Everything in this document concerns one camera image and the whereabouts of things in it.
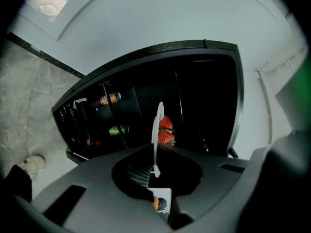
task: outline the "sneaker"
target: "sneaker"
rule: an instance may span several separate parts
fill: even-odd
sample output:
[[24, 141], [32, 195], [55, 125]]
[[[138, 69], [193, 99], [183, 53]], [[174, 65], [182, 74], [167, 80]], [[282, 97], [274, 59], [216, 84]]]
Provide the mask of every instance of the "sneaker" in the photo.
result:
[[41, 170], [45, 165], [45, 160], [43, 157], [38, 155], [32, 155], [28, 157], [25, 161], [23, 161], [18, 166], [23, 169], [29, 177], [33, 180], [36, 176], [37, 172]]

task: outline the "green object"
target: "green object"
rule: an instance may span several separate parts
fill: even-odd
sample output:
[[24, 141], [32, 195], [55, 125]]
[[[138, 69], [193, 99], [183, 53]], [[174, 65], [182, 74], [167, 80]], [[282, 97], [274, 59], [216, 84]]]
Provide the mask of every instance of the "green object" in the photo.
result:
[[[121, 130], [122, 130], [122, 133], [123, 133], [123, 134], [129, 133], [129, 131], [130, 131], [129, 127], [127, 127], [127, 126], [122, 126], [122, 125], [120, 125], [120, 127], [121, 127]], [[119, 132], [117, 126], [112, 127], [112, 128], [109, 130], [109, 133], [110, 133], [110, 135], [112, 135], [112, 136], [115, 136], [115, 135], [119, 135], [119, 134], [120, 134], [120, 132]]]

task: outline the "black pants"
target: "black pants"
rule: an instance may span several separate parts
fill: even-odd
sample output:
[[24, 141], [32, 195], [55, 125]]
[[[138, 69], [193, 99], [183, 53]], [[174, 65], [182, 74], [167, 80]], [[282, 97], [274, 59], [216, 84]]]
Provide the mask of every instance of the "black pants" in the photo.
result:
[[14, 165], [4, 179], [4, 187], [14, 195], [18, 195], [30, 202], [32, 200], [32, 183], [28, 174]]

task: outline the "marble floor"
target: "marble floor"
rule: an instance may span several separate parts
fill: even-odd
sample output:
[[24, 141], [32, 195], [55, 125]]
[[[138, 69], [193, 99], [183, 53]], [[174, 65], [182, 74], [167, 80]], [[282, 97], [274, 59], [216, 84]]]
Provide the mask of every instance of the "marble floor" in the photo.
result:
[[33, 197], [76, 166], [51, 114], [80, 79], [7, 41], [0, 57], [0, 173], [39, 154], [45, 167], [33, 180]]

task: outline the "strawberry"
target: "strawberry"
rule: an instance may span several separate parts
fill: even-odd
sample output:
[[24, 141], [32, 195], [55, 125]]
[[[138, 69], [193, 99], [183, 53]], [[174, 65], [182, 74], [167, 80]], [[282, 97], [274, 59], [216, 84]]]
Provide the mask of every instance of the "strawberry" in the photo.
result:
[[160, 128], [166, 129], [166, 130], [172, 130], [173, 129], [173, 124], [172, 124], [172, 122], [168, 116], [164, 116], [161, 119], [159, 126], [160, 126]]
[[167, 131], [160, 131], [158, 136], [158, 143], [170, 143], [175, 139], [175, 136]]

